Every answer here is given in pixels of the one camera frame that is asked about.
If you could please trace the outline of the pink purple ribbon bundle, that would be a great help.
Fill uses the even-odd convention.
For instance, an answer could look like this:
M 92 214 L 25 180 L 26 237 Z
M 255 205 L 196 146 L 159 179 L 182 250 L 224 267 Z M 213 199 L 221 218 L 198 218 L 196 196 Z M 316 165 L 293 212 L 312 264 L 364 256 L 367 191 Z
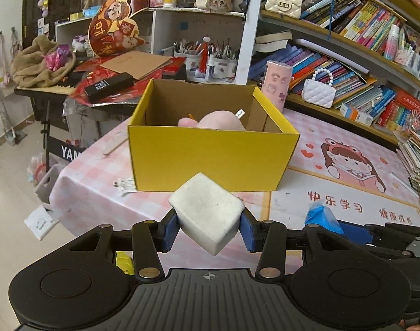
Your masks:
M 69 56 L 70 48 L 67 44 L 61 44 L 58 48 L 44 56 L 46 66 L 51 71 L 56 71 L 65 65 Z

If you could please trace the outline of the stack of papers and booklets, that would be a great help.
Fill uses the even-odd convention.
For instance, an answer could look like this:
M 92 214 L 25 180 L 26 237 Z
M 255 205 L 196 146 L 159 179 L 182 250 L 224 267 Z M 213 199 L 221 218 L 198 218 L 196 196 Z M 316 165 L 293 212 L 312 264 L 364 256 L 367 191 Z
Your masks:
M 398 142 L 397 155 L 409 174 L 411 187 L 420 189 L 420 135 L 409 130 Z

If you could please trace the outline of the brown cardboard sheet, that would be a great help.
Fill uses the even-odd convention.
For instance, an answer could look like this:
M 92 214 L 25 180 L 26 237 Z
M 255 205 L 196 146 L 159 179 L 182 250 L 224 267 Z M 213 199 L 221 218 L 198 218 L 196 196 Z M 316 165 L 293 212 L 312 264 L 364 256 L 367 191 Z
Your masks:
M 136 80 L 170 63 L 170 57 L 139 51 L 130 51 L 118 55 L 101 64 L 101 67 L 115 73 L 128 73 Z

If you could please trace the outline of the black keyboard piano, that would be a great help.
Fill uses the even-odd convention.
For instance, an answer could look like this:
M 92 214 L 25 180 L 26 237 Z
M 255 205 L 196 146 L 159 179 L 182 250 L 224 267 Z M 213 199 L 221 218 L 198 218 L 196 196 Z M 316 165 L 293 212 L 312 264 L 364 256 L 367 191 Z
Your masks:
M 51 127 L 68 132 L 69 123 L 63 116 L 66 97 L 75 90 L 75 82 L 63 81 L 51 87 L 16 87 L 14 93 L 31 100 L 35 120 L 40 120 L 43 135 L 44 167 L 48 172 L 51 167 L 51 156 L 71 162 L 86 150 L 82 138 L 74 141 L 61 140 L 51 135 Z

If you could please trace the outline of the small pink chick plush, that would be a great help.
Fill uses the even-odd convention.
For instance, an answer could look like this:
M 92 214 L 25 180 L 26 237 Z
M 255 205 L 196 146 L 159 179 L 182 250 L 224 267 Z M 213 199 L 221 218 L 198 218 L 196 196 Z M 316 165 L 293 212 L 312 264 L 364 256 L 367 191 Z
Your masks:
M 196 128 L 198 125 L 198 121 L 196 121 L 191 114 L 187 117 L 182 117 L 179 119 L 177 126 L 182 128 Z

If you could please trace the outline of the white cubby shelf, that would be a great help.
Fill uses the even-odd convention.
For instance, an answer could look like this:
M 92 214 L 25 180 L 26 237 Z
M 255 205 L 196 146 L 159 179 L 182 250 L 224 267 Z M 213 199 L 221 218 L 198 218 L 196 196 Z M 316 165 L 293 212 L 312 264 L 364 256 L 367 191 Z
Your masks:
M 210 37 L 216 46 L 228 44 L 237 55 L 237 63 L 227 60 L 214 61 L 215 83 L 246 84 L 248 61 L 242 61 L 244 50 L 243 14 L 238 12 L 212 12 L 192 7 L 154 7 L 132 17 L 137 22 L 140 36 L 145 40 L 138 47 L 153 54 L 181 55 L 173 44 L 182 40 L 200 42 Z

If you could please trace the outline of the white rolled paper tube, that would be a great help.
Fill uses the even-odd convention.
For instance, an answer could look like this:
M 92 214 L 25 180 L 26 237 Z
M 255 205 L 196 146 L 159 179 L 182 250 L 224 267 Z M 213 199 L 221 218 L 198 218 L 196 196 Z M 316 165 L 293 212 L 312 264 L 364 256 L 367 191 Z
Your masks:
M 358 70 L 361 73 L 369 74 L 369 70 L 367 68 L 365 68 L 364 66 L 361 66 L 360 64 L 356 63 L 355 61 L 353 61 L 349 58 L 346 58 L 345 56 L 340 55 L 339 53 L 333 52 L 333 51 L 331 51 L 331 50 L 329 50 L 329 49 L 327 49 L 323 46 L 320 46 L 316 43 L 310 42 L 308 40 L 300 39 L 300 38 L 295 39 L 294 43 L 296 43 L 300 46 L 304 46 L 308 49 L 312 49 L 316 52 L 320 52 L 321 54 L 327 55 L 331 58 L 334 58 L 337 61 L 340 61 L 342 63 L 347 64 L 350 67 L 353 67 L 355 70 Z

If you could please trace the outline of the cream quilted pearl handbag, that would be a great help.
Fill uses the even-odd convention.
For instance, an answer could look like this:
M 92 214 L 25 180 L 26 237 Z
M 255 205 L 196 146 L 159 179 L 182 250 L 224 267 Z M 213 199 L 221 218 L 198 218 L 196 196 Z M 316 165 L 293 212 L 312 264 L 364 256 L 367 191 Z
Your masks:
M 303 0 L 267 0 L 266 11 L 299 19 Z

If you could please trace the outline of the red fortune god decoration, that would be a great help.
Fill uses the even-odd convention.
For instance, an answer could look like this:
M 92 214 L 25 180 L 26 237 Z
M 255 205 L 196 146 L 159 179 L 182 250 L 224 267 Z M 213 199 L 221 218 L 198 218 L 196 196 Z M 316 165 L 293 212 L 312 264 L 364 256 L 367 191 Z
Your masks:
M 88 29 L 93 53 L 100 57 L 118 55 L 144 45 L 132 17 L 148 7 L 148 0 L 105 0 Z

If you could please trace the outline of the wooden bookshelf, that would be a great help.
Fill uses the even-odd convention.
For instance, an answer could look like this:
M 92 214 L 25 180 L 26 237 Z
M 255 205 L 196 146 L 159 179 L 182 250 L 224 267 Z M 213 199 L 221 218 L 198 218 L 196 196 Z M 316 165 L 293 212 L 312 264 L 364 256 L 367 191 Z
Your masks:
M 389 7 L 397 14 L 401 22 L 420 34 L 420 9 L 410 0 L 373 0 L 384 7 Z M 420 80 L 396 63 L 389 62 L 372 52 L 369 48 L 339 36 L 336 32 L 328 32 L 325 28 L 316 27 L 311 22 L 283 17 L 268 13 L 259 6 L 259 20 L 282 28 L 289 28 L 294 38 L 308 40 L 324 48 L 340 54 L 362 66 L 384 81 L 392 81 L 398 87 L 411 92 L 414 96 L 420 94 Z

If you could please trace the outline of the white pen holder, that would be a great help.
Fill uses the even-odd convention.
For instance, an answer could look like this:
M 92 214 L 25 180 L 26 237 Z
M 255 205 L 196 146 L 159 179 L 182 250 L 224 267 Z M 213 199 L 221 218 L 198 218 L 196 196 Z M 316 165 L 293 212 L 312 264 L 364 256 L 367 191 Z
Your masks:
M 204 70 L 201 69 L 201 56 L 174 52 L 176 58 L 185 58 L 186 79 L 196 82 L 223 81 L 231 83 L 235 79 L 237 59 L 217 58 L 215 54 L 207 57 Z

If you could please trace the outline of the white quilted pearl handbag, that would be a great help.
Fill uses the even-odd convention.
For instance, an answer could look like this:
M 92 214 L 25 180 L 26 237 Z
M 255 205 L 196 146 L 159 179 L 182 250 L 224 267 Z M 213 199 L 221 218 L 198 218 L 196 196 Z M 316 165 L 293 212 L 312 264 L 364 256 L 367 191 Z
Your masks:
M 317 80 L 319 73 L 326 73 L 329 78 L 327 83 Z M 336 95 L 336 89 L 333 87 L 333 74 L 325 68 L 315 70 L 311 79 L 304 81 L 301 93 L 304 102 L 317 105 L 322 108 L 331 108 L 333 99 Z

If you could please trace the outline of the blue orange toy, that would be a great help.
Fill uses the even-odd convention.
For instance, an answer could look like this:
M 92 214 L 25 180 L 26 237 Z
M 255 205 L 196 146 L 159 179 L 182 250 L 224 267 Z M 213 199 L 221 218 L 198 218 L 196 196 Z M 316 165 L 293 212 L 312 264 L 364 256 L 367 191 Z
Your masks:
M 310 205 L 306 215 L 305 225 L 307 226 L 310 224 L 317 224 L 339 235 L 344 234 L 344 231 L 333 212 L 321 202 L 314 202 Z

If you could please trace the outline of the pink sticker cylinder container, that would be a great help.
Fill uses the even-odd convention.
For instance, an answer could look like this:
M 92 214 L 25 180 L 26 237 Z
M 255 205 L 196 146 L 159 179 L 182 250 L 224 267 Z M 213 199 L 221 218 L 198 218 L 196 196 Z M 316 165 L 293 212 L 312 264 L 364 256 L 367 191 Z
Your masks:
M 283 111 L 293 68 L 286 63 L 268 61 L 262 84 L 263 94 L 280 111 Z

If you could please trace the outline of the orange white small carton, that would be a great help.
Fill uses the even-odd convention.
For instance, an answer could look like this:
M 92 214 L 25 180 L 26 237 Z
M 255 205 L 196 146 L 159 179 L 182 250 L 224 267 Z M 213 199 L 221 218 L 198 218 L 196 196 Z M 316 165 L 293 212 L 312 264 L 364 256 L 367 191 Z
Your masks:
M 349 107 L 346 104 L 341 104 L 339 108 L 339 113 L 343 117 L 348 118 L 349 120 L 353 120 L 354 122 L 363 124 L 365 126 L 370 126 L 374 121 L 374 118 L 371 115 L 359 111 L 354 107 Z

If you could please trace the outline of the large pink pig plush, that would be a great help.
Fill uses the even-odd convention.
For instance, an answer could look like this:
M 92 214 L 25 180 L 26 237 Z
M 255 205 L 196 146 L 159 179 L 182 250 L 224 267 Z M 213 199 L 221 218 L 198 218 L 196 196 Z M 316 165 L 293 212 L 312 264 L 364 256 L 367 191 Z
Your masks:
M 221 131 L 245 131 L 240 119 L 231 111 L 213 111 L 203 117 L 196 127 Z

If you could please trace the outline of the beige towel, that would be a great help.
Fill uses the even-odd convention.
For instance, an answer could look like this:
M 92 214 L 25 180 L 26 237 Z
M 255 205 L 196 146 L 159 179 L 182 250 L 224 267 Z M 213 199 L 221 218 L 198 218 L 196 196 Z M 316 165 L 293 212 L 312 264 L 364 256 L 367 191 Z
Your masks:
M 71 49 L 55 70 L 46 61 L 46 58 L 57 54 L 59 47 L 62 45 L 42 34 L 34 38 L 29 47 L 19 52 L 11 66 L 12 79 L 17 87 L 51 87 L 66 77 L 76 64 L 76 55 Z

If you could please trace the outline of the black rectangular box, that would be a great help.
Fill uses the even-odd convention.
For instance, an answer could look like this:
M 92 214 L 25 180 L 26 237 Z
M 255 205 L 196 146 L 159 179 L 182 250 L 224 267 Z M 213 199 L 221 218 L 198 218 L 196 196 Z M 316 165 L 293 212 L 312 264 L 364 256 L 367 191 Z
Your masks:
M 120 73 L 107 79 L 102 79 L 84 88 L 88 102 L 94 103 L 106 97 L 115 95 L 134 84 L 133 77 L 128 73 Z

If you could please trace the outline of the yellow cardboard box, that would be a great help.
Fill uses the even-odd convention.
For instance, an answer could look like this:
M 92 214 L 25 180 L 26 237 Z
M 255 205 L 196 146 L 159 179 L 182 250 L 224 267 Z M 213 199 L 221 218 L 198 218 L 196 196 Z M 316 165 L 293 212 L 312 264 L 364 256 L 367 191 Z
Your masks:
M 178 125 L 183 117 L 239 110 L 241 131 Z M 231 192 L 275 191 L 299 138 L 252 85 L 151 80 L 128 124 L 139 191 L 173 192 L 198 173 Z

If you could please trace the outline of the red white figurine pen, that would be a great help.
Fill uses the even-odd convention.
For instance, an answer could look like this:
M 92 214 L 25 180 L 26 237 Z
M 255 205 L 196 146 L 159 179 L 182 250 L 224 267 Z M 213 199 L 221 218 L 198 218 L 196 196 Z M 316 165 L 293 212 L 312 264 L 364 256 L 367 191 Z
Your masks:
M 203 38 L 203 42 L 200 49 L 200 63 L 199 63 L 199 72 L 201 75 L 206 73 L 206 66 L 208 60 L 208 52 L 209 52 L 209 44 L 211 43 L 211 38 L 209 36 L 205 36 Z

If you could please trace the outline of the white sponge block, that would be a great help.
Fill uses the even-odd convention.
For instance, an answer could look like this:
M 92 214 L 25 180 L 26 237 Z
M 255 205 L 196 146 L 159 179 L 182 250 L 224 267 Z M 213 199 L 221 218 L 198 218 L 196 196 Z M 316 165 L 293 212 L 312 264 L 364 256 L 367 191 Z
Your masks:
M 237 234 L 243 202 L 203 173 L 169 198 L 182 231 L 208 254 L 216 256 Z

